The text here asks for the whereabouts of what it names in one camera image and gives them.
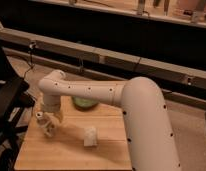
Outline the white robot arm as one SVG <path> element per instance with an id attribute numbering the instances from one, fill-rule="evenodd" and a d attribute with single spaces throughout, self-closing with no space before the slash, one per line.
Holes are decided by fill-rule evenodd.
<path id="1" fill-rule="evenodd" d="M 38 82 L 38 87 L 48 109 L 58 109 L 63 96 L 121 108 L 134 171 L 182 170 L 164 96 L 151 79 L 67 81 L 63 71 L 54 70 Z"/>

